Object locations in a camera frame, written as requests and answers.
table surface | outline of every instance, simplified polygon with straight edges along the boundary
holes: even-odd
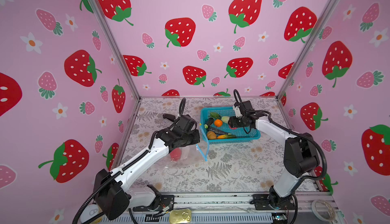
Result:
[[[275,98],[244,98],[256,110],[272,113],[275,122],[286,126]],[[178,114],[181,98],[144,98],[141,100],[122,163],[146,147],[152,133],[172,122],[163,119],[164,113]],[[205,107],[232,106],[230,97],[188,97],[184,114],[197,122]],[[206,149],[203,139],[199,143]],[[132,187],[153,184],[160,192],[267,192],[283,172],[284,145],[261,132],[260,139],[248,143],[211,144],[205,162],[195,146],[182,148],[182,158],[172,162],[166,156],[153,164]],[[297,192],[317,191],[315,183],[305,180]]]

floral tablecloth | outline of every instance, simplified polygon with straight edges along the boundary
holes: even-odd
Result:
[[[270,111],[272,118],[285,126],[274,98],[247,99],[254,109]],[[122,163],[146,147],[155,130],[171,124],[162,115],[177,115],[180,101],[169,97],[142,99]],[[234,98],[226,97],[188,97],[184,114],[199,122],[202,108],[232,106],[234,102]],[[205,150],[203,140],[199,145]],[[267,192],[283,172],[284,145],[265,133],[248,143],[211,144],[207,162],[195,146],[189,147],[187,160],[173,164],[168,155],[144,172],[133,187],[153,184],[160,192]],[[305,180],[297,191],[316,190],[313,181]]]

black cable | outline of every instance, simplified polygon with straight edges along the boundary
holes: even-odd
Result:
[[[135,221],[135,218],[134,218],[134,216],[133,216],[133,213],[131,212],[131,208],[129,208],[129,213],[130,213],[130,218],[131,218],[131,220],[133,221],[133,223],[134,223],[134,224],[138,224],[138,222]]]

strawberry wallpaper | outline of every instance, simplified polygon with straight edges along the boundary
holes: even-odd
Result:
[[[388,3],[341,0],[286,91],[284,109],[323,148],[322,188],[349,224],[390,223]]]
[[[135,100],[87,0],[0,0],[0,13],[1,223],[71,223]]]
[[[141,96],[275,95],[327,2],[98,1]]]

blue plastic basket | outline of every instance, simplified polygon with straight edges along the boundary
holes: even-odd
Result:
[[[236,139],[213,139],[208,140],[206,137],[207,129],[204,128],[204,124],[207,122],[207,120],[210,118],[210,112],[218,113],[220,116],[235,116],[233,107],[209,107],[209,108],[203,108],[200,112],[200,123],[202,124],[200,127],[200,130],[202,131],[203,139],[207,142],[207,144],[221,144],[221,143],[242,143],[242,142],[249,142],[254,139],[260,138],[260,132],[259,130],[252,129],[249,134],[246,134],[243,128],[238,129],[230,129],[228,124],[224,123],[221,127],[216,127],[214,124],[212,124],[212,127],[217,128],[219,130],[222,130],[227,133],[234,134],[237,136]]]

